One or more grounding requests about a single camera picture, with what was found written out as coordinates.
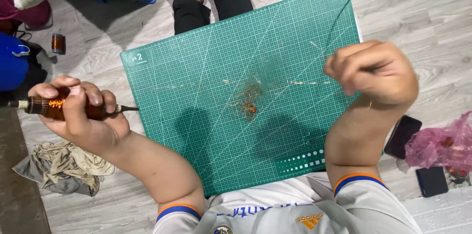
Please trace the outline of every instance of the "pink plastic bag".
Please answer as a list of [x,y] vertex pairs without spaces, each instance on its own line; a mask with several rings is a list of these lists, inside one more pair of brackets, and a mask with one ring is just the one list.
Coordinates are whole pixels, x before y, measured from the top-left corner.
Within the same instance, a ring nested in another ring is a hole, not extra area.
[[444,128],[425,128],[405,145],[405,160],[410,166],[452,166],[472,171],[472,129],[467,122],[472,111],[462,114]]

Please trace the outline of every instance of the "wooden floor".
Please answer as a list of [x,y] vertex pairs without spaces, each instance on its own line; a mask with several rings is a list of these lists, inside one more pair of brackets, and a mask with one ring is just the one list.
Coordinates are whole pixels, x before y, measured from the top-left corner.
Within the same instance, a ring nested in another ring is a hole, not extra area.
[[[256,8],[281,0],[252,0]],[[120,104],[133,97],[119,53],[172,36],[172,0],[50,0],[52,28],[33,32],[31,41],[50,52],[51,33],[67,37],[67,54],[43,63],[50,76],[69,74],[115,92]],[[214,9],[212,1],[206,2]],[[420,96],[408,114],[424,127],[444,126],[472,109],[472,0],[353,0],[364,40],[397,43],[420,80]],[[144,133],[138,114],[131,128]],[[20,114],[28,147],[58,138],[36,116]],[[420,196],[414,171],[383,156],[379,169],[400,200]],[[52,233],[150,233],[157,207],[140,182],[124,172],[105,178],[94,198],[41,190]]]

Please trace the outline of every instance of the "square markings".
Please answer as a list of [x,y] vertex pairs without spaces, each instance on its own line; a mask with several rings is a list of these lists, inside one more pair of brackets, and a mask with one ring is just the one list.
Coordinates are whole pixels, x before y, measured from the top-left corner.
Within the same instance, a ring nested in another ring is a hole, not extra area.
[[[121,59],[147,137],[183,155],[212,195],[316,168],[305,161],[281,176],[273,160],[321,154],[327,130],[356,98],[323,74],[324,62],[358,42],[349,0],[285,0],[122,52]],[[238,94],[258,81],[264,93],[248,121]]]

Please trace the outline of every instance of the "crumpled cloth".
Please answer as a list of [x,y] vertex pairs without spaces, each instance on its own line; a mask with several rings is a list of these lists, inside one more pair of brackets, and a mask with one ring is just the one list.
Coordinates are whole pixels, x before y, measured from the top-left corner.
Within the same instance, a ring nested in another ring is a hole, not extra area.
[[112,174],[115,166],[63,140],[36,145],[13,170],[52,192],[95,196],[100,188],[98,176]]

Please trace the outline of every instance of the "white jersey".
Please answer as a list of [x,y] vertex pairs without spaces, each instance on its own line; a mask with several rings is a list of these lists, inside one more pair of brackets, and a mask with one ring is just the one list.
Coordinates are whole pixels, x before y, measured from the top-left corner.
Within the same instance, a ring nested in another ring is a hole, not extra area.
[[377,178],[354,174],[334,191],[326,173],[311,173],[212,196],[201,217],[172,205],[154,234],[420,234],[416,222]]

